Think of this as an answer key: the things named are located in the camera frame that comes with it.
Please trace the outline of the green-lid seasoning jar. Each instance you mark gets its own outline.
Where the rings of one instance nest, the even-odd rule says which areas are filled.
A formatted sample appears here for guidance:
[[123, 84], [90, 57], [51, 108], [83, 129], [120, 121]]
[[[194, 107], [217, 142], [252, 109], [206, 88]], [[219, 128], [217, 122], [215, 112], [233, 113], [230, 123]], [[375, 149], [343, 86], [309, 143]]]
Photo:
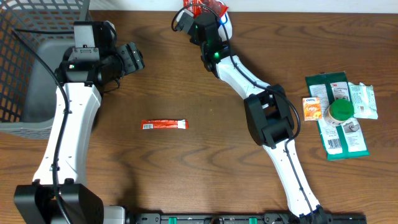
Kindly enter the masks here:
[[335, 100], [324, 112], [323, 120], [330, 126], [339, 126], [353, 117], [354, 107], [346, 99]]

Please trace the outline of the red snack bag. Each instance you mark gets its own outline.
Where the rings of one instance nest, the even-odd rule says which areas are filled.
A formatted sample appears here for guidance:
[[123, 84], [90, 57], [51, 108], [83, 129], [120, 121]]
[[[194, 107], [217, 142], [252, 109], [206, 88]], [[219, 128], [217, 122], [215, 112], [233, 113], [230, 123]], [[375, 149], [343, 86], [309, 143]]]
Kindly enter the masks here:
[[222, 17], [228, 10], [228, 6], [218, 0], [183, 0], [183, 5], [191, 5], [187, 10], [193, 14], [193, 17], [197, 17], [205, 12], [210, 12], [209, 9]]

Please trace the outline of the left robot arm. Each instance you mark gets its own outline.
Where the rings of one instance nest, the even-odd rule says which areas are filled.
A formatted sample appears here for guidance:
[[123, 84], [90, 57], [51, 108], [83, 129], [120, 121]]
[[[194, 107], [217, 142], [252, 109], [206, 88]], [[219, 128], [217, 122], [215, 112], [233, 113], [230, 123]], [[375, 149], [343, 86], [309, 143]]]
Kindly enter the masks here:
[[134, 42], [117, 49], [74, 47], [54, 71], [57, 105], [44, 157], [14, 203], [26, 223], [132, 223], [123, 206], [105, 205], [86, 186], [86, 158], [102, 88], [145, 67]]

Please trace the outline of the small orange packet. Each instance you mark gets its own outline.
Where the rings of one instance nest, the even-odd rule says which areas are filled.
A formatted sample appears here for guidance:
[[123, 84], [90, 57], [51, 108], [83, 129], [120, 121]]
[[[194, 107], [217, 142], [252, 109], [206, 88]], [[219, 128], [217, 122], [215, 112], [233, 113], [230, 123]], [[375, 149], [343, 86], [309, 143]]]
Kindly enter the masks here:
[[322, 119], [323, 113], [319, 97], [303, 98], [302, 104], [305, 121], [318, 121]]

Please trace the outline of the green 3M product package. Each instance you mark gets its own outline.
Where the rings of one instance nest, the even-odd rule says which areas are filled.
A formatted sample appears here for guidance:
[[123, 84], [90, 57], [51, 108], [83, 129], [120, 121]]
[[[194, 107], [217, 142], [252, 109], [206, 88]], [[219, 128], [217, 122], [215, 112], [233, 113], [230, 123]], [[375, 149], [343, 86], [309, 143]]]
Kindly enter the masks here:
[[[314, 75], [306, 77], [305, 81], [310, 96], [320, 98], [323, 114], [337, 99], [352, 102], [345, 72]], [[322, 117], [317, 125], [329, 161], [370, 155], [360, 124], [354, 116], [339, 126], [328, 125]]]

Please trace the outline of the teal tissue packet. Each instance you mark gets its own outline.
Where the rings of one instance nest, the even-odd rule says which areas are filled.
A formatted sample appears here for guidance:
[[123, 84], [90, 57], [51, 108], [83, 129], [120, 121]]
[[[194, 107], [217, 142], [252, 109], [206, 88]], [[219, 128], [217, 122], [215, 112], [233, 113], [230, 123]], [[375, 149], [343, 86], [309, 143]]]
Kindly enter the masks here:
[[349, 93], [354, 107], [354, 117], [360, 119], [378, 119], [376, 99], [372, 85], [348, 82]]

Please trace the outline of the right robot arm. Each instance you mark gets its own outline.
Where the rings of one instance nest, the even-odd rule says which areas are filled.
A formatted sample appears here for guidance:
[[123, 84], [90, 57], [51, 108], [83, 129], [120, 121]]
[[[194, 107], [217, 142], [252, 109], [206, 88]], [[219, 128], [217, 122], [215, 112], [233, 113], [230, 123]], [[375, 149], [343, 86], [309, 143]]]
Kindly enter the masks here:
[[258, 79], [232, 50], [224, 22], [211, 12], [187, 13], [177, 28], [201, 48], [205, 68], [226, 82], [243, 99], [249, 133], [271, 158], [287, 197], [290, 223], [331, 223], [314, 196], [300, 165], [294, 139], [300, 132], [297, 110], [280, 85]]

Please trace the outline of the red stick packet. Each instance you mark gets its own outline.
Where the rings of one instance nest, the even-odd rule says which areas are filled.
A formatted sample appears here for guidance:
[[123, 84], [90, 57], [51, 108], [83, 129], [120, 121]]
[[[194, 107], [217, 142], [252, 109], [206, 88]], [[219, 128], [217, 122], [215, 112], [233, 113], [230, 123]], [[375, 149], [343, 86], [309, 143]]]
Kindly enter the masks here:
[[186, 119], [147, 119], [142, 120], [141, 129], [188, 129]]

